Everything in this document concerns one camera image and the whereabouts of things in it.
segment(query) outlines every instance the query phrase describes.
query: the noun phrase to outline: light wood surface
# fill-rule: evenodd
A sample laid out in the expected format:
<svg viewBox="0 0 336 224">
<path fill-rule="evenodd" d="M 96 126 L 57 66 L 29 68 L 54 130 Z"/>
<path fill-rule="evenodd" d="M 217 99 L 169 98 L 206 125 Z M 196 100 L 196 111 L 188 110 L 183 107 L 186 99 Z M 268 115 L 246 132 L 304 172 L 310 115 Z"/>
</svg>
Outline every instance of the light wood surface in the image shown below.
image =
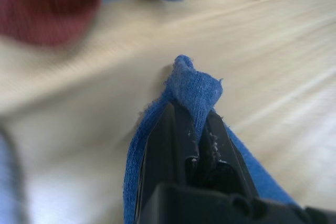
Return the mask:
<svg viewBox="0 0 336 224">
<path fill-rule="evenodd" d="M 31 223 L 121 223 L 130 139 L 179 54 L 224 78 L 217 112 L 295 200 L 336 210 L 335 21 L 336 0 L 122 0 L 71 49 L 1 38 Z"/>
</svg>

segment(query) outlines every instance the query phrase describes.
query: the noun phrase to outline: black plastic part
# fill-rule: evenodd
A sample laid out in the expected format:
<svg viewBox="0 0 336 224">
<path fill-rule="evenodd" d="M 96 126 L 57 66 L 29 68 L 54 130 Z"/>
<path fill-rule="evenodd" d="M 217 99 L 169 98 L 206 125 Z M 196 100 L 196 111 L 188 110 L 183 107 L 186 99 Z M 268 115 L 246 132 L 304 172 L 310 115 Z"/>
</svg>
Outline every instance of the black plastic part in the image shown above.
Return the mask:
<svg viewBox="0 0 336 224">
<path fill-rule="evenodd" d="M 169 103 L 146 144 L 134 223 L 336 224 L 335 212 L 257 197 L 221 117 L 209 113 L 197 143 L 188 111 Z"/>
</svg>

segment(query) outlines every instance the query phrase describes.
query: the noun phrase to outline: red fabric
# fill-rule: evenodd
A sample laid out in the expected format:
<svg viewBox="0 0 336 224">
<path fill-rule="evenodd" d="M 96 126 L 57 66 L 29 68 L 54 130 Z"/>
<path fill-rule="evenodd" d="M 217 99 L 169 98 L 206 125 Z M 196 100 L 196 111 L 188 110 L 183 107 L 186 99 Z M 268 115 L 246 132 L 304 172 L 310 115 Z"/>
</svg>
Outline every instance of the red fabric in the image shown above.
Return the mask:
<svg viewBox="0 0 336 224">
<path fill-rule="evenodd" d="M 0 33 L 38 45 L 79 38 L 101 0 L 0 0 Z"/>
</svg>

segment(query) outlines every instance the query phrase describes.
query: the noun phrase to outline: red cloth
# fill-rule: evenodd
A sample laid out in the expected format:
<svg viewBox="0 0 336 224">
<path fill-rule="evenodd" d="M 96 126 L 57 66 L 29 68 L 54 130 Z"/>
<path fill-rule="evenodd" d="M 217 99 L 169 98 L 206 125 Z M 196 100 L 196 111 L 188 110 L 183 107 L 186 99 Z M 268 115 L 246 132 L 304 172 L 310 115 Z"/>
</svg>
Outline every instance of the red cloth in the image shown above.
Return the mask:
<svg viewBox="0 0 336 224">
<path fill-rule="evenodd" d="M 0 33 L 38 45 L 79 38 L 101 0 L 0 0 Z"/>
</svg>

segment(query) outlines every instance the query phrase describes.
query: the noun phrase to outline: wooden floor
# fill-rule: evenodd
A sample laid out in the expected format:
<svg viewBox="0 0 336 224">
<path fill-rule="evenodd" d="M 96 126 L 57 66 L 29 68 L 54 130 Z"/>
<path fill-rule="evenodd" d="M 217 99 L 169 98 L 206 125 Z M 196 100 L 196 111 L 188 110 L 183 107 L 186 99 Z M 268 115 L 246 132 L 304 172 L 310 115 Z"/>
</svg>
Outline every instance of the wooden floor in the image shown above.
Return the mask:
<svg viewBox="0 0 336 224">
<path fill-rule="evenodd" d="M 121 223 L 125 158 L 173 59 L 295 200 L 336 210 L 336 0 L 123 0 L 71 49 L 1 38 L 0 115 L 34 224 Z"/>
</svg>

